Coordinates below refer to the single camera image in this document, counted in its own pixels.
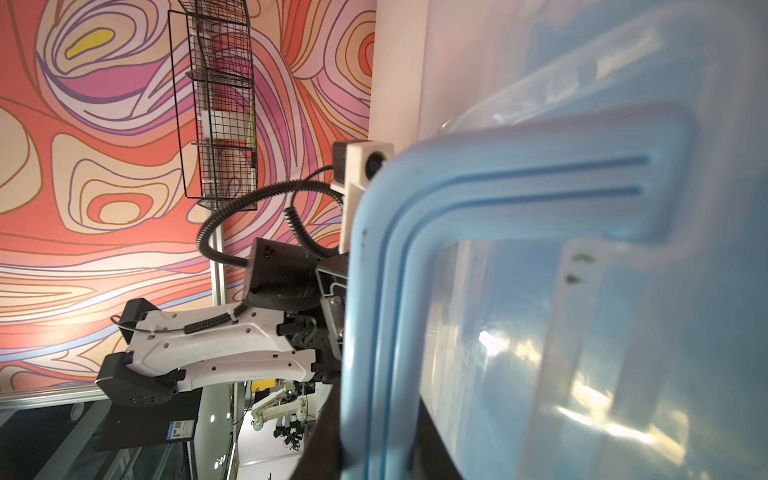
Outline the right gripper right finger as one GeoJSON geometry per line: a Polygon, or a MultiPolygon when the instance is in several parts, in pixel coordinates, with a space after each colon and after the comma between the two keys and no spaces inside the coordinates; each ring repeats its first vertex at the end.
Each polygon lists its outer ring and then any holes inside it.
{"type": "Polygon", "coordinates": [[[417,480],[462,479],[423,401],[419,405],[411,478],[417,480]]]}

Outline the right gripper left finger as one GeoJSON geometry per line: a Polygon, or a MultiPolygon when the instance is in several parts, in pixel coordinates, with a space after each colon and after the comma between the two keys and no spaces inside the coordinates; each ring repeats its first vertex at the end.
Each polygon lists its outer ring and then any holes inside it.
{"type": "Polygon", "coordinates": [[[309,445],[296,465],[291,480],[338,480],[343,467],[340,440],[341,386],[334,383],[320,414],[309,445]]]}

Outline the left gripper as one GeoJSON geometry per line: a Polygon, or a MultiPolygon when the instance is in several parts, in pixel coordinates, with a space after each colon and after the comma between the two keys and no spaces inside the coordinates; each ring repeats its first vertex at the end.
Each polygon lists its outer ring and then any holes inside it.
{"type": "Polygon", "coordinates": [[[314,351],[313,382],[332,384],[341,376],[348,266],[348,253],[321,260],[315,270],[319,305],[286,314],[277,327],[296,351],[314,351]]]}

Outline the blue plastic toolbox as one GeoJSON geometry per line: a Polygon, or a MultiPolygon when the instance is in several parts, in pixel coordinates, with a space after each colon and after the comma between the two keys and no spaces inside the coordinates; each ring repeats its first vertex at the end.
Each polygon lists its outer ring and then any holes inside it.
{"type": "Polygon", "coordinates": [[[767,5],[432,1],[351,235],[345,479],[767,475],[767,5]]]}

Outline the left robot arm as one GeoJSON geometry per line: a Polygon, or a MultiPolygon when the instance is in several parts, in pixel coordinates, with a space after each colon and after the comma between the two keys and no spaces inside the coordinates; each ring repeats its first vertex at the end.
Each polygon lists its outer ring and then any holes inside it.
{"type": "Polygon", "coordinates": [[[184,312],[134,299],[113,317],[126,348],[105,357],[96,383],[111,401],[103,450],[186,442],[204,388],[267,380],[252,427],[298,449],[322,406],[316,387],[340,374],[349,259],[255,241],[242,300],[184,312]]]}

